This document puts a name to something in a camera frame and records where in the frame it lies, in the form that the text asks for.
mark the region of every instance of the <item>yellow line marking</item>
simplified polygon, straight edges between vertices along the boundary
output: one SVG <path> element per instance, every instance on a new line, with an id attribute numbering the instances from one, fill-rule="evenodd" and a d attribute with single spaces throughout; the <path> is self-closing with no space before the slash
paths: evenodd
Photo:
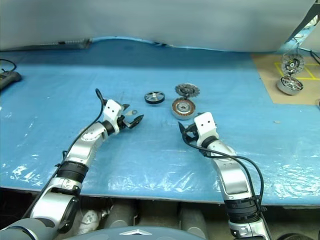
<path id="1" fill-rule="evenodd" d="M 308 72 L 308 74 L 310 74 L 310 76 L 312 77 L 312 79 L 316 79 L 316 77 L 312 74 L 312 72 L 309 70 L 309 68 L 307 68 L 306 66 L 304 66 L 304 69 Z"/>
<path id="2" fill-rule="evenodd" d="M 279 67 L 279 65 L 281 65 L 282 63 L 281 62 L 274 62 L 274 65 L 275 65 L 275 68 L 278 70 L 279 74 L 281 76 L 284 75 L 284 73 L 282 72 L 281 68 Z M 315 77 L 312 72 L 310 71 L 309 68 L 306 67 L 306 65 L 311 65 L 311 66 L 315 66 L 315 65 L 318 65 L 316 63 L 307 63 L 304 65 L 304 69 L 306 70 L 306 72 L 311 76 L 311 77 L 297 77 L 296 79 L 298 80 L 320 80 L 320 78 L 318 77 Z"/>

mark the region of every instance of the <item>blue mat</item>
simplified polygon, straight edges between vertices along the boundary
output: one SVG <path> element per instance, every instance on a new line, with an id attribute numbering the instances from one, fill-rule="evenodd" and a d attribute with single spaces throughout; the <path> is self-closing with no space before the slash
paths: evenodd
<path id="1" fill-rule="evenodd" d="M 23 75 L 1 94 L 1 187 L 42 188 L 62 150 L 98 114 L 99 88 L 144 119 L 101 146 L 83 195 L 221 203 L 211 160 L 183 143 L 171 114 L 175 86 L 193 83 L 200 88 L 197 112 L 212 112 L 222 141 L 260 167 L 264 204 L 320 203 L 320 111 L 273 104 L 248 53 L 107 40 L 83 50 L 1 57 L 15 61 Z M 166 100 L 145 103 L 149 91 L 163 91 Z M 259 191 L 258 175 L 249 169 Z"/>

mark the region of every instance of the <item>silver robot arm segment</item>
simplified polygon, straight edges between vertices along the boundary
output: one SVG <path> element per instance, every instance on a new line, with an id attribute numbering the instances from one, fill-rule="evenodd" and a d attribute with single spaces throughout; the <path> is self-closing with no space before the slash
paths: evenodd
<path id="1" fill-rule="evenodd" d="M 184 128 L 181 124 L 182 137 L 187 141 L 196 141 L 196 146 L 218 151 L 229 156 L 236 152 L 230 146 L 219 140 L 217 127 L 210 112 L 205 112 L 194 118 L 194 124 Z M 256 196 L 253 196 L 251 186 L 241 165 L 232 158 L 221 157 L 210 152 L 214 168 L 219 178 L 219 186 L 229 217 L 231 234 L 237 239 L 252 238 L 270 240 L 265 222 L 260 217 Z"/>
<path id="2" fill-rule="evenodd" d="M 79 194 L 84 178 L 96 156 L 97 149 L 112 134 L 133 128 L 143 115 L 133 122 L 125 121 L 121 105 L 109 99 L 104 101 L 103 122 L 93 123 L 63 156 L 63 162 L 42 195 L 35 203 L 30 218 L 21 219 L 0 231 L 1 239 L 52 240 L 58 233 L 70 230 L 79 207 Z"/>

